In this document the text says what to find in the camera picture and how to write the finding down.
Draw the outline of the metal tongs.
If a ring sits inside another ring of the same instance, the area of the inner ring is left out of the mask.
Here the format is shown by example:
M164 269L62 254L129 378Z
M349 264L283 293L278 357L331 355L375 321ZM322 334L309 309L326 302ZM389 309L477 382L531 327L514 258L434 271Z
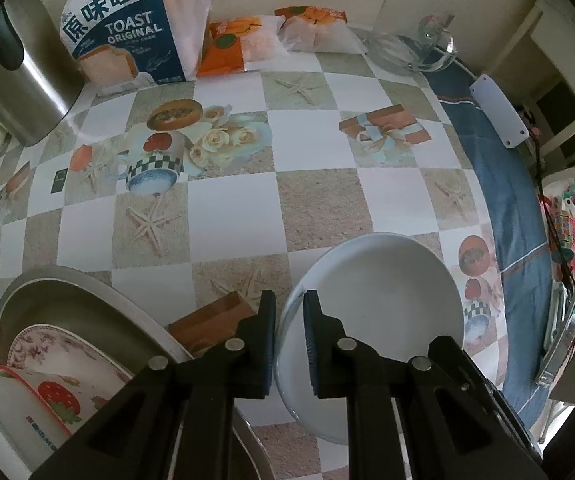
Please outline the metal tongs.
M575 285L569 292L562 282L553 282L545 324L545 336L535 383L551 388L559 380L575 352Z

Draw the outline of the white plastic chair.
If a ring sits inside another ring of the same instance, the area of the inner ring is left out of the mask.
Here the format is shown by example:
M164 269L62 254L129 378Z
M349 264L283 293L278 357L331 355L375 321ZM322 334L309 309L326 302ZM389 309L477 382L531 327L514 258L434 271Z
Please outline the white plastic chair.
M567 0L536 0L484 68L510 100L534 115L548 182L575 180L575 9Z

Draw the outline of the floral rimmed white plate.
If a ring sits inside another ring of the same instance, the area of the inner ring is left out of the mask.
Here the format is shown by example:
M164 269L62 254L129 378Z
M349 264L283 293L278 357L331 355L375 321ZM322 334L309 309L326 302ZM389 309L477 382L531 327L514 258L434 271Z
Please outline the floral rimmed white plate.
M120 388L134 377L82 337L49 324L23 328L10 345L6 364L18 370L67 376L108 389Z

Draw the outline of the large stainless steel basin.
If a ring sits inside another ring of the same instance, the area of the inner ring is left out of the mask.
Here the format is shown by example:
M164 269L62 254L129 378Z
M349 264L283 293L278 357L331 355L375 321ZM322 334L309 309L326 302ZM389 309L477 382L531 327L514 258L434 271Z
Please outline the large stainless steel basin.
M16 278L0 299L0 365L7 364L12 341L31 325L53 325L68 330L99 349L117 363L125 374L137 375L153 356L165 356L172 363L189 361L190 353L132 301L91 276L64 268L44 266ZM127 458L130 466L143 466L154 451L151 437L120 422L116 437L104 442L113 465ZM274 470L260 440L235 408L232 415L230 479L275 479Z

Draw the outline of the colourful toy bundle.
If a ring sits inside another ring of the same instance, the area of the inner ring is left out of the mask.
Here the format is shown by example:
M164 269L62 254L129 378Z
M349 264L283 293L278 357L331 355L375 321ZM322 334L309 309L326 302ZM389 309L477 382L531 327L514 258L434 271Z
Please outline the colourful toy bundle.
M548 232L554 279L563 281L563 266L566 264L575 278L575 181L567 179L552 182L543 191L541 212L545 227L553 223L553 231Z

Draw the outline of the clear glass measuring jug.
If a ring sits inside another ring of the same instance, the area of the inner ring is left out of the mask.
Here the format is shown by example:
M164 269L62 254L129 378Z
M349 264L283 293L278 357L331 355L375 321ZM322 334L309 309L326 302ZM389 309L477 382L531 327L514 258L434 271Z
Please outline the clear glass measuring jug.
M454 18L439 0L383 0L365 40L368 57L384 70L440 72L457 58Z

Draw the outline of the stainless steel thermos jug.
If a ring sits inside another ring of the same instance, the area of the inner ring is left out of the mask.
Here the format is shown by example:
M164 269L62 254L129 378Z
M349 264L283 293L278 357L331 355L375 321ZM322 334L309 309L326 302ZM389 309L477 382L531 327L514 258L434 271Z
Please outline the stainless steel thermos jug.
M0 6L0 125L32 146L62 122L85 78L40 0Z

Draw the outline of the orange white snack packet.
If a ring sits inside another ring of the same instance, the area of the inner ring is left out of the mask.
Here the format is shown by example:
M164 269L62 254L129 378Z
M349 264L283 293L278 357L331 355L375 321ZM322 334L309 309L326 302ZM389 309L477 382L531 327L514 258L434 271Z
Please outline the orange white snack packet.
M320 6L286 6L274 11L284 18L279 38L289 51L365 54L367 49L348 27L345 12Z

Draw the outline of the strawberry pattern red-rimmed bowl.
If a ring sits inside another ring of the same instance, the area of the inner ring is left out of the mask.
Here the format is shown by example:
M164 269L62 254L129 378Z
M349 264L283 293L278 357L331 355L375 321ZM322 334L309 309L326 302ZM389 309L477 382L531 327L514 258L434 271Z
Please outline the strawberry pattern red-rimmed bowl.
M27 479L129 377L119 370L51 374L0 366L0 471Z

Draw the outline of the toast bread bag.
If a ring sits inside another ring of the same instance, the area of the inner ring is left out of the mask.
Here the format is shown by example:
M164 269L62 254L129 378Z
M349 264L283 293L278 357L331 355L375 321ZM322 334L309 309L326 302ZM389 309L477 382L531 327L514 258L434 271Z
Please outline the toast bread bag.
M60 38L99 96L196 79L210 0L66 0Z

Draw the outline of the patterned plastic tablecloth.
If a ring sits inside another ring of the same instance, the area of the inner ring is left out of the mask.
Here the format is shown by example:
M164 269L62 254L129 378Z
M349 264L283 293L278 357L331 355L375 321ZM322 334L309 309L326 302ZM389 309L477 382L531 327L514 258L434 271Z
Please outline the patterned plastic tablecloth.
M465 346L526 420L541 394L508 324L545 252L523 165L471 101L470 75L398 76L359 55L296 53L263 73L100 98L44 140L0 150L0 300L58 264L161 325L236 292L286 301L333 246L413 237L446 263Z

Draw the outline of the white round shallow bowl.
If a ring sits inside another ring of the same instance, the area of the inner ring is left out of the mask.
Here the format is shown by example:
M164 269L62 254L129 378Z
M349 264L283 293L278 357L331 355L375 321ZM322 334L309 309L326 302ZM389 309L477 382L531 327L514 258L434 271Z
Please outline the white round shallow bowl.
M407 362L438 336L464 342L457 284L444 262L417 240L396 233L362 235L322 255L297 282L281 314L274 377L296 421L316 437L344 444L342 400L319 400L309 376L303 297L313 290L324 314L381 356Z

